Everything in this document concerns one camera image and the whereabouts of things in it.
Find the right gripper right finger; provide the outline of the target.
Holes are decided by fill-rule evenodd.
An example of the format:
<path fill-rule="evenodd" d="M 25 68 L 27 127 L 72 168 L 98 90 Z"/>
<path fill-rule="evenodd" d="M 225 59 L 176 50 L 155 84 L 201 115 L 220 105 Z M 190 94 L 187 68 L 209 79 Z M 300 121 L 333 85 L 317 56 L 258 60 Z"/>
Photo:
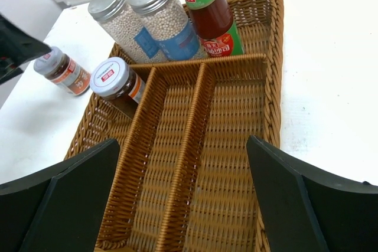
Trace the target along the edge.
<path fill-rule="evenodd" d="M 377 186 L 250 136 L 250 171 L 272 251 L 377 251 Z"/>

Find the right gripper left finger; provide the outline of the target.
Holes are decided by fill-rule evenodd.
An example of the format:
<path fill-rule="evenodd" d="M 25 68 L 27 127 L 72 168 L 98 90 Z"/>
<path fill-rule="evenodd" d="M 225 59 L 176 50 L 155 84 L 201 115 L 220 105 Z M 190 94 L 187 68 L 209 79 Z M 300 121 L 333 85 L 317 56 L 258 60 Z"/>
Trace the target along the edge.
<path fill-rule="evenodd" d="M 1 251 L 93 251 L 119 152 L 108 139 L 1 184 Z"/>

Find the blue label spice jar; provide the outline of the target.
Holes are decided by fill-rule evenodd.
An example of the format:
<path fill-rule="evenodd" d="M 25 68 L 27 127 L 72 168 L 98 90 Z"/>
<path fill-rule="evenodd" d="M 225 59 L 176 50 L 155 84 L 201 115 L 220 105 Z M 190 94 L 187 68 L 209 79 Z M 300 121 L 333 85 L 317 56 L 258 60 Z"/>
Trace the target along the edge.
<path fill-rule="evenodd" d="M 128 0 L 128 3 L 168 60 L 206 58 L 180 0 Z"/>

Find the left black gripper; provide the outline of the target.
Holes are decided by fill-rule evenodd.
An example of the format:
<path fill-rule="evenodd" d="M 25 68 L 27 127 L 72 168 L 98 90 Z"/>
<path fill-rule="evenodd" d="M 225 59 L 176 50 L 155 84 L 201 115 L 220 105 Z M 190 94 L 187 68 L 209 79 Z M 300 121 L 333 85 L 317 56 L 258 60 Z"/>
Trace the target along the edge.
<path fill-rule="evenodd" d="M 1 15 L 1 84 L 24 71 L 21 66 L 51 51 L 51 48 L 19 29 Z"/>

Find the red sauce bottle yellow cap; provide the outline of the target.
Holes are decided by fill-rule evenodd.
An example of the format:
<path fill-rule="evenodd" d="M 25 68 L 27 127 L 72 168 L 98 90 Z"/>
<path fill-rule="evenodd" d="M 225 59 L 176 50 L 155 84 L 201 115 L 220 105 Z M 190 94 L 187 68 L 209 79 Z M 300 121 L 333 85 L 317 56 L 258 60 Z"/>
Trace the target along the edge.
<path fill-rule="evenodd" d="M 227 0 L 185 0 L 194 29 L 209 57 L 244 53 Z"/>

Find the purple label spice jar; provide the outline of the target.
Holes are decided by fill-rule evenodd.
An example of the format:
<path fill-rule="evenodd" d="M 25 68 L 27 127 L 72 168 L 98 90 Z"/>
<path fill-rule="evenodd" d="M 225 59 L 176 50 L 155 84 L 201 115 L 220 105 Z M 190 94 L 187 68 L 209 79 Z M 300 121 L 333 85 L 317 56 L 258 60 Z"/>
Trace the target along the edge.
<path fill-rule="evenodd" d="M 128 0 L 91 0 L 88 12 L 134 62 L 167 61 Z"/>

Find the red label jar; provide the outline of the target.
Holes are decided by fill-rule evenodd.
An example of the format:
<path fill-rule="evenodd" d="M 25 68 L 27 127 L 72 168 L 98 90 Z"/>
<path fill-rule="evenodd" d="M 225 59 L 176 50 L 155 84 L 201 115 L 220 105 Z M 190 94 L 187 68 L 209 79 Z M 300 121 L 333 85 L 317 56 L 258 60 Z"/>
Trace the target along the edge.
<path fill-rule="evenodd" d="M 102 98 L 126 94 L 139 104 L 145 90 L 145 82 L 124 59 L 111 57 L 100 63 L 92 72 L 90 88 Z"/>
<path fill-rule="evenodd" d="M 52 46 L 49 53 L 34 61 L 33 67 L 38 74 L 74 96 L 89 88 L 90 73 L 58 47 Z"/>

